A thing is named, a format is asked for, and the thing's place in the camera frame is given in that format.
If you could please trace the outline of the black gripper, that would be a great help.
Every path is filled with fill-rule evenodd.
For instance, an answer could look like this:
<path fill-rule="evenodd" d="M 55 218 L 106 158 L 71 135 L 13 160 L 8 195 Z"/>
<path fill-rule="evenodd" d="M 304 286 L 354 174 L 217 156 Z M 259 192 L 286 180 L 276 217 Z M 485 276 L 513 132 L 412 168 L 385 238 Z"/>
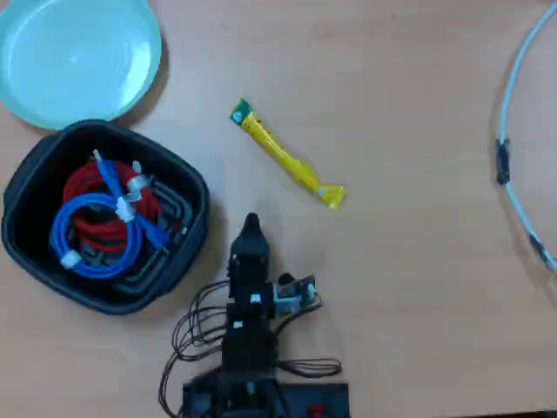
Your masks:
<path fill-rule="evenodd" d="M 253 245 L 258 255 L 246 255 L 251 223 Z M 262 231 L 259 216 L 255 212 L 248 213 L 238 236 L 231 243 L 231 257 L 228 262 L 229 298 L 234 304 L 242 307 L 250 304 L 272 306 L 273 284 L 268 280 L 269 266 L 269 244 Z"/>

